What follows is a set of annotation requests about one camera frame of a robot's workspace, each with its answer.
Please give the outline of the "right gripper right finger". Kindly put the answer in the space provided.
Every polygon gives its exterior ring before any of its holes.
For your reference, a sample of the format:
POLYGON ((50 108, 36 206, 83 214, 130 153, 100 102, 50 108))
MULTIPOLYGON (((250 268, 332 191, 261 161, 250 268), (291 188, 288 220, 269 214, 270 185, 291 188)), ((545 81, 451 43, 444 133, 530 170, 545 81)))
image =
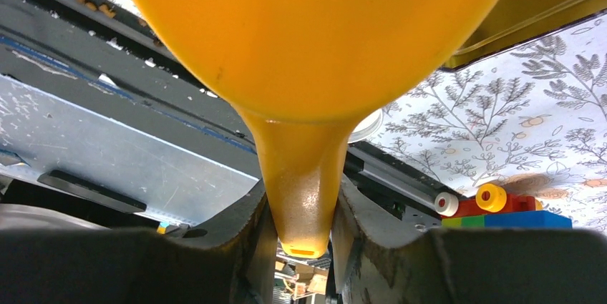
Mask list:
POLYGON ((420 232, 343 178, 331 241, 345 303, 606 301, 606 238, 593 231, 420 232))

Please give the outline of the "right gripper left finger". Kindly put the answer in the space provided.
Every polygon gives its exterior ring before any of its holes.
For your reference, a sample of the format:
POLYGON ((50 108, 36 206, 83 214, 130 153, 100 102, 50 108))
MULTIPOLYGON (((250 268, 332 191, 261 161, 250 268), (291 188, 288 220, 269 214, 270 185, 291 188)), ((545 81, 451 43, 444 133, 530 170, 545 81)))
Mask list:
POLYGON ((182 237, 148 229, 1 233, 3 303, 269 303, 278 239, 262 182, 182 237))

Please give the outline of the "white jar lid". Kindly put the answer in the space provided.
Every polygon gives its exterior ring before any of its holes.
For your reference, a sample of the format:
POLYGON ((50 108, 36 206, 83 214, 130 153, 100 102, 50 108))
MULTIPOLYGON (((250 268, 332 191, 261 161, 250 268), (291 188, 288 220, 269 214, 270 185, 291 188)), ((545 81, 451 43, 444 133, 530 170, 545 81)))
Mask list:
POLYGON ((358 123, 358 125, 354 128, 353 132, 348 138, 348 143, 351 144, 360 142, 372 136, 383 125, 383 118, 384 113, 382 109, 372 112, 369 116, 360 121, 360 123, 358 123))

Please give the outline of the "orange plastic scoop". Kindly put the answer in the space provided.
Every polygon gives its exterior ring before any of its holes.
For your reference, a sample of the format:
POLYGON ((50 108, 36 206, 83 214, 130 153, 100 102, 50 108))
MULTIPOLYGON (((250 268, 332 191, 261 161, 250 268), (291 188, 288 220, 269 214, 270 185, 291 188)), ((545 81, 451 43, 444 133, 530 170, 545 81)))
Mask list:
POLYGON ((132 0, 253 134, 283 249, 329 240, 347 141, 464 44, 498 0, 132 0))

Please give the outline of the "tin of star candies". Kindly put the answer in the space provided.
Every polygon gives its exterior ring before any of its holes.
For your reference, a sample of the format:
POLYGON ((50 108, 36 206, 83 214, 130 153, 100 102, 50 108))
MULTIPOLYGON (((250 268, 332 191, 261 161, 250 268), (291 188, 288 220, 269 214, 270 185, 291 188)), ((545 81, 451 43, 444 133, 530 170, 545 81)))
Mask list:
POLYGON ((462 68, 605 9, 606 0, 499 0, 445 68, 462 68))

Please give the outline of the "colourful toy block stack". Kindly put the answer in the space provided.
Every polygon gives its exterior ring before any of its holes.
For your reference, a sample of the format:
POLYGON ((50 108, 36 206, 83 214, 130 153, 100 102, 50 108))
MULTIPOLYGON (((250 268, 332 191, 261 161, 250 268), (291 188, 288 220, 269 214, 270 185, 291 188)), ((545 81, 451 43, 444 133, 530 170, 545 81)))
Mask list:
POLYGON ((454 228, 564 228, 571 229, 570 218, 543 209, 530 195, 514 195, 494 184, 483 184, 476 195, 461 200, 448 192, 434 199, 434 210, 443 227, 454 228))

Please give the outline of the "floral table mat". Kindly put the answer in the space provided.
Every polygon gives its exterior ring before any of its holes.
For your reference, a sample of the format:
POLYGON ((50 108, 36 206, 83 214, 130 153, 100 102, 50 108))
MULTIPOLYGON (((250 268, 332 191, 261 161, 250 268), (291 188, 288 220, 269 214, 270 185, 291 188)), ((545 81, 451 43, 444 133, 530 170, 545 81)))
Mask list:
POLYGON ((606 231, 606 9, 459 69, 383 109, 365 140, 458 193, 492 182, 606 231))

